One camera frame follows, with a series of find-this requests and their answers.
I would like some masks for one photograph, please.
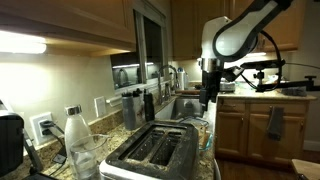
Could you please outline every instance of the window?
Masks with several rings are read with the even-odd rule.
[[[166,31],[164,15],[147,3],[148,11],[134,10],[137,47],[136,52],[111,55],[114,88],[146,84],[158,77],[164,64]]]

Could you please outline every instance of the drinking glass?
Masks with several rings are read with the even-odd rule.
[[[77,179],[100,179],[99,165],[108,156],[108,136],[94,134],[74,142],[71,157]]]

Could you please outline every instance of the appliance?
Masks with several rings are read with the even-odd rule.
[[[23,126],[19,115],[0,110],[0,177],[23,162]]]
[[[193,179],[198,142],[191,124],[149,121],[100,164],[101,179]]]
[[[12,112],[11,106],[0,99],[0,177],[14,171],[23,163],[23,148],[26,149],[32,165],[30,175],[46,177],[39,173],[43,166],[39,156],[24,129],[23,119]]]
[[[220,92],[234,92],[236,85],[234,82],[221,82],[220,83]]]

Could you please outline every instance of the cable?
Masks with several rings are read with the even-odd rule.
[[[49,176],[52,176],[54,173],[58,172],[58,171],[62,168],[63,165],[64,165],[64,163],[61,164],[60,167],[58,167],[55,171],[53,171],[52,173],[50,173]]]
[[[320,67],[312,66],[312,65],[308,65],[308,64],[300,64],[300,63],[286,63],[286,64],[289,64],[289,65],[297,65],[297,66],[305,66],[305,67],[320,69]]]
[[[278,85],[280,84],[280,81],[281,81],[281,76],[282,76],[282,67],[281,67],[281,55],[280,55],[280,51],[279,51],[279,48],[277,46],[277,44],[275,43],[275,41],[273,40],[273,38],[265,31],[261,31],[260,32],[262,35],[264,35],[271,43],[272,45],[274,46],[275,48],[275,51],[276,51],[276,56],[277,56],[277,60],[279,62],[279,67],[278,67],[278,80],[277,80],[277,84],[271,88],[271,89],[262,89],[261,87],[259,86],[255,86],[254,84],[252,84],[245,76],[243,76],[241,74],[241,77],[254,89],[257,89],[258,92],[264,92],[264,91],[273,91],[275,90]]]
[[[42,134],[43,134],[43,135],[51,135],[51,136],[53,136],[54,138],[56,138],[56,139],[59,141],[59,143],[60,143],[62,146],[64,146],[62,140],[61,140],[57,135],[53,134],[50,129],[45,129],[45,130],[43,130],[43,131],[42,131]]]

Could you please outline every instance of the drawer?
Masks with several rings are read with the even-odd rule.
[[[217,109],[224,112],[244,112],[245,107],[244,100],[219,99]]]
[[[250,105],[250,112],[251,113],[263,113],[269,114],[270,108],[272,107],[283,107],[285,114],[306,114],[307,113],[307,104],[287,104],[287,103],[266,103],[266,104],[259,104],[253,103]]]

